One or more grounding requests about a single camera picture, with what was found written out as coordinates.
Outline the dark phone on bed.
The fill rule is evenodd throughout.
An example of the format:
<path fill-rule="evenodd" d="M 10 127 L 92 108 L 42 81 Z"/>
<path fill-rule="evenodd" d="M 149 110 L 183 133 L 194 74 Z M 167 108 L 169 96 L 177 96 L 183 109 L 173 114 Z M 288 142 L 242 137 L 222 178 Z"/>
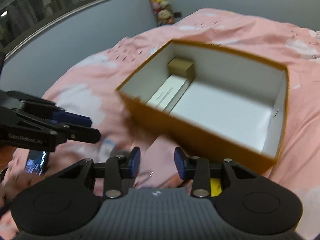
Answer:
<path fill-rule="evenodd" d="M 49 155 L 46 151 L 30 150 L 24 170 L 30 174 L 42 175 L 47 169 Z"/>

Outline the pink cloud-print bedsheet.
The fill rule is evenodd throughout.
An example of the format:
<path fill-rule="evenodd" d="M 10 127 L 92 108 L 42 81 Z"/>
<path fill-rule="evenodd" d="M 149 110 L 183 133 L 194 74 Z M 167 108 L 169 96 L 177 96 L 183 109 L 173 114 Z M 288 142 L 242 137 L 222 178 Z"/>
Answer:
<path fill-rule="evenodd" d="M 190 195 L 193 181 L 183 181 L 174 162 L 181 146 L 136 123 L 117 92 L 171 40 L 244 51 L 289 71 L 276 164 L 260 174 L 231 158 L 202 157 L 209 161 L 210 180 L 220 179 L 217 197 L 211 191 L 209 198 Z M 40 176 L 24 170 L 29 150 L 16 149 L 1 182 L 1 239 L 319 239 L 318 32 L 201 9 L 85 58 L 44 98 L 89 116 L 101 138 L 57 146 Z M 134 147 L 140 148 L 140 165 L 133 188 L 121 198 L 104 199 L 106 161 L 114 150 Z"/>

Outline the orange cardboard storage box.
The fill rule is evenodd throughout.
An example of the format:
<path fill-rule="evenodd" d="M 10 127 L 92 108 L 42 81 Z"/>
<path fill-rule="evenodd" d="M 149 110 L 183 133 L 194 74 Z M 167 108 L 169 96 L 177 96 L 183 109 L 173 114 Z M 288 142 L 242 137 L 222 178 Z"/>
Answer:
<path fill-rule="evenodd" d="M 171 76 L 174 58 L 194 62 L 195 79 L 170 113 L 146 103 Z M 280 156 L 287 121 L 289 71 L 244 51 L 171 40 L 147 58 L 117 92 L 136 123 L 167 135 L 189 155 L 231 158 L 257 173 Z"/>

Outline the dark framed window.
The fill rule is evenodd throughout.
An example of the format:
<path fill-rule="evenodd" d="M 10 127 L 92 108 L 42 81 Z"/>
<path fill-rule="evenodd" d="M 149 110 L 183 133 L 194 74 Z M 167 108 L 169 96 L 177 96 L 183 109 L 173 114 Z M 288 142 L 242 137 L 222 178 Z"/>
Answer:
<path fill-rule="evenodd" d="M 1 0 L 1 52 L 11 57 L 37 35 L 107 0 Z"/>

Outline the small tan cardboard box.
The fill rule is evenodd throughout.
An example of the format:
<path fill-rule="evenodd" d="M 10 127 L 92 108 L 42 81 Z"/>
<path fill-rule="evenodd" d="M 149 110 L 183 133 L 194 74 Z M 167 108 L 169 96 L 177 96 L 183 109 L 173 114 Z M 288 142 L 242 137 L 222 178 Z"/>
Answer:
<path fill-rule="evenodd" d="M 190 82 L 195 79 L 195 67 L 193 61 L 174 58 L 167 64 L 167 69 L 171 75 L 185 77 Z"/>

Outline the hanging plush toy organizer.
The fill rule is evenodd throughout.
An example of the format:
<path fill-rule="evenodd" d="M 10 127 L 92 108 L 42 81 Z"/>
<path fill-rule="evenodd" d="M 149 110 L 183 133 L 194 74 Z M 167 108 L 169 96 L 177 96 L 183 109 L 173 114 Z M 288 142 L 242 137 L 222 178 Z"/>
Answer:
<path fill-rule="evenodd" d="M 176 22 L 176 18 L 179 18 L 181 16 L 179 12 L 173 12 L 170 0 L 149 1 L 158 26 L 173 25 Z"/>

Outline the white rectangular box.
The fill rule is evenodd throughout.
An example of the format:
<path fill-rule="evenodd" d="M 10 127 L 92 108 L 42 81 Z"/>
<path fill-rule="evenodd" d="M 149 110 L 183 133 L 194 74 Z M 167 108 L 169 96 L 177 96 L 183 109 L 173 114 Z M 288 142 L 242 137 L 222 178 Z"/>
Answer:
<path fill-rule="evenodd" d="M 190 86 L 190 81 L 181 76 L 171 75 L 146 103 L 161 112 L 170 113 Z"/>

